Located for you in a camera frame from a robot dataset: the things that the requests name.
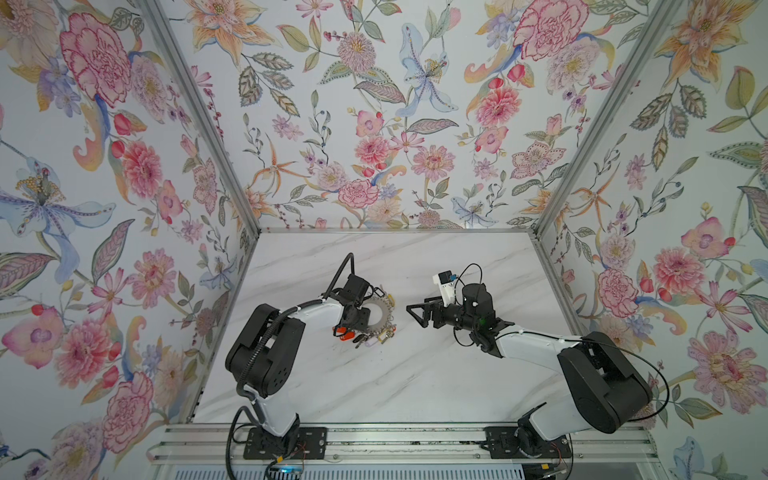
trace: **blue lily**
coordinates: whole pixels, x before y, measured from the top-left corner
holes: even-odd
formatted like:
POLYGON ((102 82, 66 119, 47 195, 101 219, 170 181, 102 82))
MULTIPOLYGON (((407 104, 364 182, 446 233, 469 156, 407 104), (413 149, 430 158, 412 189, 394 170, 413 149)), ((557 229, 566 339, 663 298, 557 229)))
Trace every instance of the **blue lily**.
POLYGON ((96 228, 107 223, 112 217, 115 204, 85 202, 76 207, 66 207, 55 203, 65 200, 65 196, 59 189, 61 183, 53 168, 32 157, 22 156, 26 158, 29 170, 17 170, 19 182, 16 189, 21 190, 28 200, 8 194, 0 188, 0 218, 8 221, 17 237, 42 232, 56 240, 61 251, 61 261, 54 279, 61 284, 69 279, 80 264, 80 256, 69 241, 69 235, 77 226, 96 228))
POLYGON ((451 103, 451 98, 438 91, 435 83, 440 82, 441 76, 448 70, 448 54, 443 52, 437 60, 427 59, 424 66, 421 64, 421 54, 424 48, 422 34, 413 26, 406 23, 402 26, 402 48, 400 49, 400 62, 407 68, 405 81, 413 86, 414 96, 411 103, 400 108, 395 115, 398 117, 411 117, 416 113, 416 108, 421 100, 429 99, 432 106, 441 112, 458 110, 451 103))
POLYGON ((214 268, 216 273, 214 274, 210 271, 203 273, 203 275, 200 277, 200 285, 207 286, 211 290, 221 288, 222 286, 227 290, 232 290, 234 288, 234 284, 230 278, 235 271, 236 265, 237 257, 234 257, 232 263, 230 263, 230 265, 226 268, 224 268, 224 262, 222 261, 221 257, 216 257, 216 267, 214 268))
POLYGON ((474 227, 476 223, 483 227, 490 227, 494 223, 498 223, 498 220, 493 220, 482 214, 482 202, 469 207, 467 207, 467 200, 460 197, 453 197, 451 202, 453 202, 454 213, 458 215, 461 221, 469 223, 470 227, 474 227))

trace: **white marble surface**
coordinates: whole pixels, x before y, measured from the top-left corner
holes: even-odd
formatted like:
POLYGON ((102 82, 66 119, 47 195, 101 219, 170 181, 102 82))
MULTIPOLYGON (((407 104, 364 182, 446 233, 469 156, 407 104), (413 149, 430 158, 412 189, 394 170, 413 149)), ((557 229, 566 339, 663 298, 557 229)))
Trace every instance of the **white marble surface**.
MULTIPOLYGON (((463 348, 450 326, 423 329, 406 312, 406 305, 439 294, 432 275, 459 274, 476 262, 500 318, 568 334, 527 235, 267 233, 259 239, 195 422, 231 422, 237 406, 247 403, 234 392, 224 359, 253 309, 261 303, 284 309, 317 298, 348 252, 355 254, 357 275, 395 297, 397 332, 383 345, 355 349, 351 341, 334 339, 328 326, 308 324, 283 387, 302 422, 508 421, 565 388, 551 370, 463 348)), ((477 272, 472 267, 463 279, 476 282, 477 272)), ((466 333, 458 337, 468 342, 466 333)))

